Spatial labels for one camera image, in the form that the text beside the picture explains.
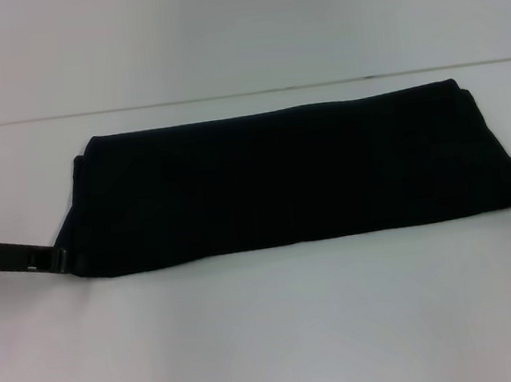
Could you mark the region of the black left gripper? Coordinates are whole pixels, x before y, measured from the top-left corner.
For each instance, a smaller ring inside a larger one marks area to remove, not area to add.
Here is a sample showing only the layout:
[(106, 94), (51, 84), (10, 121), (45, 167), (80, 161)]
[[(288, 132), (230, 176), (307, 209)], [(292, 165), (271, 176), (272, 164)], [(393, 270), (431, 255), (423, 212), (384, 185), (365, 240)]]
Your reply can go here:
[(71, 246), (37, 247), (0, 242), (0, 272), (63, 274), (85, 267), (85, 254)]

